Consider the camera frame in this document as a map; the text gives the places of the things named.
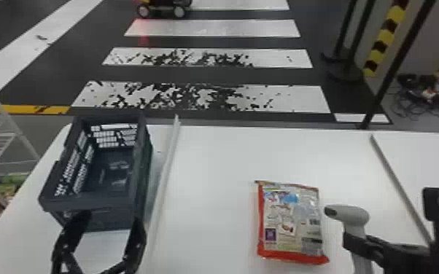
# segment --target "white table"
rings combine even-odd
[[[152,140],[162,129],[150,127]],[[36,199],[66,133],[62,130],[0,218],[0,273],[49,273],[50,252],[61,227]],[[372,146],[371,134],[181,127],[159,226],[149,232],[156,233],[156,241],[148,245],[139,272],[352,273],[349,253],[341,246],[342,225],[327,217],[322,219],[322,234],[329,264],[305,266],[258,257],[253,183],[257,179],[318,187],[322,206],[347,203],[368,210],[372,216],[368,234],[423,244]],[[77,250],[79,263],[88,273],[102,271],[120,259],[127,236],[127,232],[87,234]]]
[[[391,168],[427,241],[434,237],[425,219],[422,190],[439,187],[439,134],[377,132],[373,139]]]

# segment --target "cable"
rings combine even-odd
[[[413,121],[417,121],[421,115],[426,113],[439,117],[439,105],[432,105],[424,100],[412,100],[408,94],[410,92],[410,90],[401,87],[399,91],[393,93],[390,109],[394,114]]]

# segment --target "snack bag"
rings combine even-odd
[[[260,215],[257,253],[265,258],[321,265],[318,189],[298,184],[256,181]]]

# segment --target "robotic arm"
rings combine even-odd
[[[343,247],[351,252],[356,274],[373,273],[371,262],[386,274],[439,273],[439,189],[423,191],[425,216],[434,223],[435,242],[430,248],[393,244],[365,234],[369,214],[362,208],[328,205],[325,214],[343,223]]]

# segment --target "black stand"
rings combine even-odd
[[[364,12],[362,13],[361,21],[357,26],[356,35],[354,36],[354,41],[352,42],[347,60],[344,62],[344,64],[333,64],[329,66],[328,74],[333,79],[340,82],[349,83],[359,82],[362,80],[362,70],[354,63],[354,58],[356,57],[357,49],[361,44],[362,35],[364,34],[364,30],[368,24],[375,2],[376,0],[368,0],[365,5]]]
[[[346,41],[347,29],[349,29],[349,24],[354,14],[356,8],[357,0],[351,0],[349,3],[349,8],[347,9],[346,17],[343,19],[341,32],[338,35],[337,44],[335,48],[327,47],[322,52],[323,60],[331,63],[343,62],[347,60],[347,52],[343,52],[343,42]]]
[[[384,77],[383,83],[381,84],[379,91],[376,94],[376,98],[374,99],[374,102],[371,104],[368,112],[366,113],[366,116],[360,124],[359,129],[368,129],[369,123],[373,119],[374,113],[383,101],[383,97],[386,95],[386,92],[388,92],[389,86],[397,75],[398,70],[402,66],[405,56],[412,47],[412,44],[415,42],[417,35],[419,35],[420,29],[424,25],[424,22],[429,16],[429,13],[432,11],[434,4],[435,0],[425,0],[424,4],[420,8],[420,11],[417,14],[415,21],[413,22],[410,31],[408,31],[407,37],[405,37],[405,40],[403,41],[402,47],[398,51],[397,56],[393,60],[393,63],[388,70],[388,73]]]

